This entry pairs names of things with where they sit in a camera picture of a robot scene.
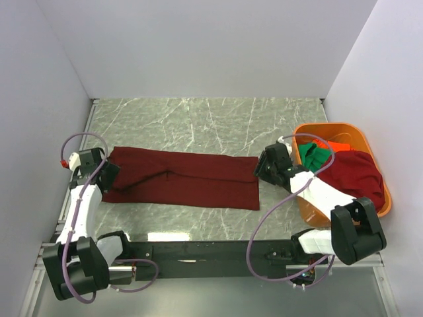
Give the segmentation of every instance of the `dark red cloth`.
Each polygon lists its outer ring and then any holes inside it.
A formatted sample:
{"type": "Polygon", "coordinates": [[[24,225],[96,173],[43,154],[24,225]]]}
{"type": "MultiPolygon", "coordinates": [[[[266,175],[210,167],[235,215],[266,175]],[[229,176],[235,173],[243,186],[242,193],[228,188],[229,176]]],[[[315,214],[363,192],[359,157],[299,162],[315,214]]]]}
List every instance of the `dark red cloth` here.
{"type": "Polygon", "coordinates": [[[109,159],[121,168],[109,203],[260,209],[256,157],[115,147],[109,159]]]}
{"type": "Polygon", "coordinates": [[[321,172],[318,177],[344,194],[356,198],[370,198],[376,211],[385,204],[382,175],[368,153],[361,151],[337,152],[332,166],[321,172]]]}

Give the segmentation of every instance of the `orange laundry basket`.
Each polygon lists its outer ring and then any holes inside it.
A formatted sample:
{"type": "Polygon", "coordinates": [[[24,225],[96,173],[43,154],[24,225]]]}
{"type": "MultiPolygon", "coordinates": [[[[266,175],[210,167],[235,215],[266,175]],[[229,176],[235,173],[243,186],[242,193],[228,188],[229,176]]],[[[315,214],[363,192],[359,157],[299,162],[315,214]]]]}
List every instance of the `orange laundry basket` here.
{"type": "MultiPolygon", "coordinates": [[[[356,127],[348,123],[306,123],[298,126],[294,133],[311,133],[317,135],[327,141],[334,141],[339,143],[348,143],[355,150],[369,153],[376,165],[376,168],[380,171],[375,157],[371,152],[369,143],[365,139],[364,134],[356,127]]],[[[295,161],[301,164],[301,157],[299,156],[298,145],[312,142],[312,137],[294,137],[292,140],[292,149],[295,155],[295,161]]],[[[386,215],[392,206],[391,194],[389,193],[388,187],[384,182],[385,188],[385,204],[382,209],[379,210],[377,215],[382,217],[386,215]]],[[[327,219],[317,208],[305,201],[303,198],[298,197],[298,206],[301,218],[312,227],[321,228],[329,227],[330,220],[327,219]]]]}

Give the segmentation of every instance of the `orange cloth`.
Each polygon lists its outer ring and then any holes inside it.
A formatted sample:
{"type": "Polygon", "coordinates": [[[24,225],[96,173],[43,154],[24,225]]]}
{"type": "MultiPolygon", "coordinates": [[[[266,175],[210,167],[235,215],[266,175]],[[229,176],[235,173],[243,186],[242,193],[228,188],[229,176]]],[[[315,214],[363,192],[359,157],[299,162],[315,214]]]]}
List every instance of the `orange cloth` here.
{"type": "MultiPolygon", "coordinates": [[[[322,141],[319,141],[318,139],[314,139],[313,143],[316,143],[317,146],[320,147],[321,149],[328,149],[328,147],[322,141]]],[[[351,145],[346,143],[338,143],[338,142],[332,142],[332,141],[327,141],[327,143],[329,143],[329,145],[333,148],[333,151],[335,152],[354,150],[354,148],[352,148],[351,145]]]]}

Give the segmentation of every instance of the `green cloth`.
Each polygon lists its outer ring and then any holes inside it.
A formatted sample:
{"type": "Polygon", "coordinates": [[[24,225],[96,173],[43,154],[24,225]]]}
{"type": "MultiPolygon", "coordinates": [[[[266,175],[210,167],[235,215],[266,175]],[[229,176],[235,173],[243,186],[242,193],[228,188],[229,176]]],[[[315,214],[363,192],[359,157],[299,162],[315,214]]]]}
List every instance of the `green cloth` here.
{"type": "Polygon", "coordinates": [[[298,146],[301,164],[311,172],[316,172],[329,159],[330,151],[322,149],[316,143],[307,143],[298,146]]]}

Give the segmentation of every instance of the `marble table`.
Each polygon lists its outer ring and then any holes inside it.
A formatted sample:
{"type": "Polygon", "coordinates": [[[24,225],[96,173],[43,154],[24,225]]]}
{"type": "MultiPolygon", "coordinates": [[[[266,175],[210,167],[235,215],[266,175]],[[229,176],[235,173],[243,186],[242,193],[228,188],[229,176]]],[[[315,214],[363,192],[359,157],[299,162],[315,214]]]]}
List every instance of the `marble table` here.
{"type": "MultiPolygon", "coordinates": [[[[123,98],[95,103],[89,131],[114,146],[259,156],[305,122],[325,122],[318,98],[123,98]]],[[[85,148],[100,146],[89,137],[85,148]]],[[[96,235],[123,230],[133,241],[248,240],[258,220],[287,196],[260,181],[260,211],[150,203],[101,203],[96,235]]],[[[308,226],[296,201],[275,211],[257,239],[289,238],[308,226]]]]}

